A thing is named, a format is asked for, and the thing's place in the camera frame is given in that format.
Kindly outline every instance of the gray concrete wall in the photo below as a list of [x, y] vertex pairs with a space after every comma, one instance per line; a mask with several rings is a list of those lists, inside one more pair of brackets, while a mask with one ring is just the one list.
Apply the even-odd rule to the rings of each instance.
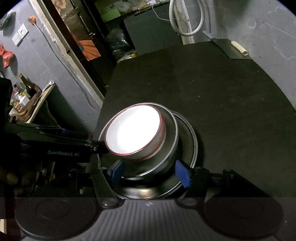
[[[49, 109], [58, 124], [66, 129], [93, 133], [100, 107], [89, 94], [89, 100], [97, 111], [88, 105], [82, 90], [51, 51], [42, 33], [36, 26], [28, 23], [27, 19], [30, 15], [36, 16], [30, 3], [22, 0], [12, 10], [15, 16], [10, 19], [9, 26], [0, 35], [0, 43], [7, 51], [12, 51], [16, 59], [10, 67], [3, 71], [3, 74], [15, 84], [19, 80], [18, 74], [22, 73], [41, 89], [50, 80], [54, 80], [57, 86], [54, 87], [47, 100]], [[22, 24], [26, 26], [29, 33], [17, 47], [12, 37]], [[37, 25], [50, 40], [39, 19], [37, 19]], [[55, 44], [52, 41], [50, 43], [60, 57]]]
[[[296, 108], [296, 16], [277, 0], [203, 1], [213, 36], [245, 47]], [[185, 3], [193, 29], [200, 21], [198, 3]], [[204, 38], [198, 33], [194, 40]]]

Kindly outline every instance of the metal sheet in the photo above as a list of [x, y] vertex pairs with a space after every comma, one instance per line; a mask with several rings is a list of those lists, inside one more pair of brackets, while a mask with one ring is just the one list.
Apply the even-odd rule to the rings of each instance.
[[223, 51], [228, 55], [229, 58], [234, 59], [251, 59], [249, 55], [243, 55], [239, 50], [237, 50], [229, 39], [215, 39], [212, 41], [217, 44]]

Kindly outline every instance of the electrical outlet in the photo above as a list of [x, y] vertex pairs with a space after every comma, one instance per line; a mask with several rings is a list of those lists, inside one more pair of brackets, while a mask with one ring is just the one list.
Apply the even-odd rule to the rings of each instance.
[[12, 37], [12, 41], [14, 42], [15, 46], [17, 46], [21, 40], [22, 40], [22, 37], [19, 35], [18, 32], [16, 32]]
[[29, 31], [26, 29], [25, 25], [22, 24], [17, 32], [20, 35], [20, 37], [23, 39]]

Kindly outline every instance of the red plastic bag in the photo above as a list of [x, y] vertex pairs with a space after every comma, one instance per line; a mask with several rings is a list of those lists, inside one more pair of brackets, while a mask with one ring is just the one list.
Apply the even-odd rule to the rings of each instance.
[[3, 44], [0, 44], [0, 56], [3, 56], [5, 51], [6, 50], [4, 49]]
[[6, 51], [3, 47], [3, 44], [0, 44], [0, 56], [3, 58], [3, 66], [5, 69], [7, 69], [14, 58], [14, 53], [11, 51]]

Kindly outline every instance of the screw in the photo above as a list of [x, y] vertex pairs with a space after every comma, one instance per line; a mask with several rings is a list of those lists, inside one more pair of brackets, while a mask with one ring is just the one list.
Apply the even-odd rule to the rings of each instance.
[[115, 198], [109, 197], [109, 198], [105, 198], [102, 201], [103, 205], [106, 207], [110, 207], [110, 206], [114, 206], [117, 204], [117, 200]]
[[182, 203], [186, 206], [194, 206], [197, 204], [197, 201], [194, 198], [187, 197], [183, 199]]

